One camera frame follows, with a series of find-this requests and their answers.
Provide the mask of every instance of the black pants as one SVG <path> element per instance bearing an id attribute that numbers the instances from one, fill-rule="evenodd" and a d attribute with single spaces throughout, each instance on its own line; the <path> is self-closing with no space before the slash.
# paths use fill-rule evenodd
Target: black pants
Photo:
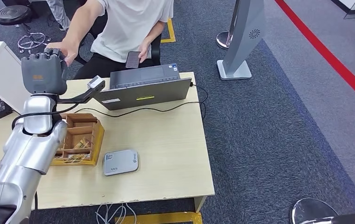
<path id="1" fill-rule="evenodd" d="M 139 64 L 139 68 L 145 68 L 154 66 L 151 59 L 146 59 L 144 62 Z M 110 72 L 126 70 L 125 63 L 115 62 L 102 56 L 98 53 L 94 53 L 91 59 L 78 70 L 74 79 L 87 79 L 93 78 L 95 76 L 100 76 L 101 78 L 109 78 Z"/>

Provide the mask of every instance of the desk surface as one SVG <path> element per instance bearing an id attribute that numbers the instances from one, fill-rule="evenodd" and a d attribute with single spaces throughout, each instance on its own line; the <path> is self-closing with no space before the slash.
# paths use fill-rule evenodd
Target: desk surface
<path id="1" fill-rule="evenodd" d="M 194 74 L 181 73 L 181 77 L 194 78 Z M 87 82 L 69 81 L 63 98 L 84 92 Z M 190 101 L 198 101 L 195 86 L 189 88 L 185 100 L 146 107 L 165 110 Z M 59 105 L 58 109 L 66 107 L 68 105 Z M 110 112 L 94 99 L 77 109 L 85 107 L 113 115 L 132 110 Z M 87 112 L 96 116 L 105 128 L 98 165 L 50 167 L 38 187 L 40 209 L 214 195 L 198 104 L 184 105 L 165 113 L 139 111 L 120 118 Z M 0 159 L 14 117 L 9 115 L 0 119 Z M 104 176 L 104 154 L 126 148 L 138 151 L 138 170 Z"/>

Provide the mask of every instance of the wooden organizer box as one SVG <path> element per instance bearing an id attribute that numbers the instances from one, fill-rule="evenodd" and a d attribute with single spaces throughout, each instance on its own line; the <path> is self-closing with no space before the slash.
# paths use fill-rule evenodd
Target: wooden organizer box
<path id="1" fill-rule="evenodd" d="M 100 121 L 90 113 L 68 113 L 61 116 L 66 119 L 67 133 L 51 165 L 96 165 L 105 132 Z M 90 147 L 74 149 L 83 138 L 90 142 Z"/>

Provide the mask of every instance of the white cable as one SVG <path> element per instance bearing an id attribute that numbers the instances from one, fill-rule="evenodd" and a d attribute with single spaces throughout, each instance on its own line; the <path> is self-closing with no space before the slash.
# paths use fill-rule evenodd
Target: white cable
<path id="1" fill-rule="evenodd" d="M 128 203 L 125 203 L 126 206 L 132 211 L 132 213 L 134 214 L 134 217 L 135 217 L 135 222 L 134 224 L 136 224 L 136 213 L 134 212 L 134 210 L 128 205 Z M 124 221 L 125 219 L 125 216 L 127 214 L 127 209 L 124 207 L 124 203 L 122 203 L 115 211 L 114 213 L 111 215 L 111 217 L 109 218 L 109 210 L 111 209 L 112 207 L 112 204 L 111 205 L 105 205 L 106 206 L 106 215 L 105 217 L 102 217 L 100 214 L 99 214 L 99 209 L 102 207 L 103 205 L 101 204 L 99 207 L 98 207 L 98 210 L 96 210 L 95 214 L 96 214 L 96 222 L 98 224 L 101 224 L 99 222 L 99 217 L 102 219 L 103 221 L 103 224 L 110 224 L 110 220 L 112 220 L 112 218 L 115 216 L 115 214 L 118 212 L 119 209 L 121 209 L 121 213 L 120 213 L 120 216 L 118 217 L 117 221 L 115 222 L 115 224 L 122 224 L 122 222 Z"/>
<path id="2" fill-rule="evenodd" d="M 134 214 L 134 217 L 135 217 L 135 222 L 134 224 L 136 224 L 136 213 L 134 212 L 134 210 L 128 205 L 128 203 L 125 203 L 127 205 L 127 207 L 129 208 L 129 210 L 132 211 L 132 213 Z"/>

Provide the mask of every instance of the red line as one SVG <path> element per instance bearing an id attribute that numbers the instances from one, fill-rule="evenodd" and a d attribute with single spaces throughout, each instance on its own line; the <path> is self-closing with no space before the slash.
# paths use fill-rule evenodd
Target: red line
<path id="1" fill-rule="evenodd" d="M 296 25 L 300 32 L 315 47 L 315 49 L 326 59 L 337 73 L 355 90 L 355 75 L 334 56 L 327 47 L 315 36 L 315 34 L 300 20 L 284 0 L 275 0 L 290 20 Z"/>

